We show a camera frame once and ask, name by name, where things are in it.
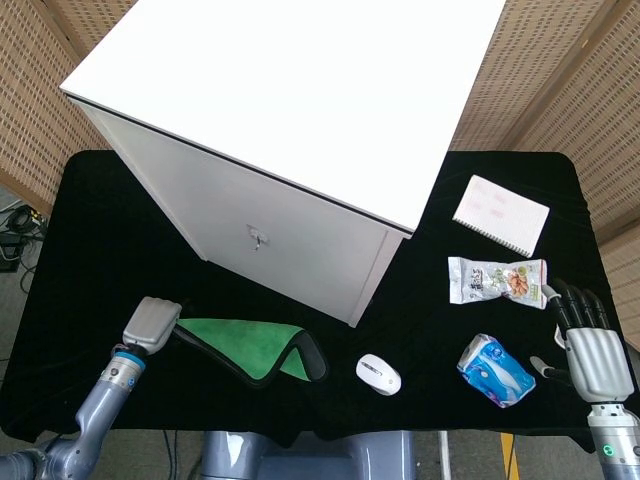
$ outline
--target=black tablecloth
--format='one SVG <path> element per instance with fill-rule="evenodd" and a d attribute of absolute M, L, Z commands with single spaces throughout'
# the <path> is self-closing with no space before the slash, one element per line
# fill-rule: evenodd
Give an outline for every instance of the black tablecloth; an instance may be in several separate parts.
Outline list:
<path fill-rule="evenodd" d="M 283 445 L 301 430 L 331 439 L 376 430 L 474 428 L 569 435 L 588 448 L 589 406 L 574 391 L 538 377 L 532 393 L 502 410 L 456 370 L 479 332 L 498 338 L 529 371 L 531 355 L 566 366 L 548 312 L 506 299 L 448 302 L 447 256 L 523 259 L 451 221 L 472 174 L 551 207 L 534 258 L 547 260 L 551 276 L 596 292 L 619 330 L 587 205 L 571 162 L 560 154 L 449 153 L 413 239 L 403 241 L 351 329 L 201 261 L 113 152 L 83 152 L 66 167 L 0 391 L 2 429 L 30 441 L 45 429 L 75 431 L 76 410 L 136 305 L 150 295 L 181 303 L 185 317 L 300 325 L 319 341 L 331 373 L 318 384 L 280 374 L 268 388 L 251 390 L 172 338 L 150 357 L 115 428 L 251 430 Z M 400 372 L 400 393 L 383 397 L 357 379 L 355 363 L 364 353 Z M 640 413 L 637 394 L 627 406 Z"/>

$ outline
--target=snack bag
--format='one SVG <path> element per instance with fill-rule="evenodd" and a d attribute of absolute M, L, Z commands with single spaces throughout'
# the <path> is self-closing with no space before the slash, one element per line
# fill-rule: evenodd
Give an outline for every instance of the snack bag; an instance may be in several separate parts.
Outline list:
<path fill-rule="evenodd" d="M 542 285 L 547 283 L 547 262 L 476 262 L 449 257 L 449 302 L 462 304 L 507 297 L 543 310 L 547 298 Z"/>

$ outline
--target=blue tissue package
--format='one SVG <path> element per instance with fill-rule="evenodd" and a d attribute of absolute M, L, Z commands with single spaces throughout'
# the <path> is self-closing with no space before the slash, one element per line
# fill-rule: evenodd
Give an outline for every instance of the blue tissue package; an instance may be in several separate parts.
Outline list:
<path fill-rule="evenodd" d="M 534 389 L 536 379 L 495 338 L 480 333 L 465 349 L 458 370 L 474 388 L 500 408 L 518 403 Z"/>

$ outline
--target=white cabinet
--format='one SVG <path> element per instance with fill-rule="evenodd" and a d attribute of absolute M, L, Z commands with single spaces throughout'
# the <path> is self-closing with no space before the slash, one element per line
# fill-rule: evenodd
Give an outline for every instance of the white cabinet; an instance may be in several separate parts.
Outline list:
<path fill-rule="evenodd" d="M 139 0 L 62 89 L 202 259 L 355 326 L 503 1 L 442 3 Z"/>

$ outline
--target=white notepad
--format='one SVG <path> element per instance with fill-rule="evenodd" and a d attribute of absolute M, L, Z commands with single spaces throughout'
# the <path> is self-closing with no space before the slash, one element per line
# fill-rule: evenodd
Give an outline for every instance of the white notepad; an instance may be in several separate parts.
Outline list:
<path fill-rule="evenodd" d="M 474 175 L 453 219 L 531 258 L 549 207 Z"/>

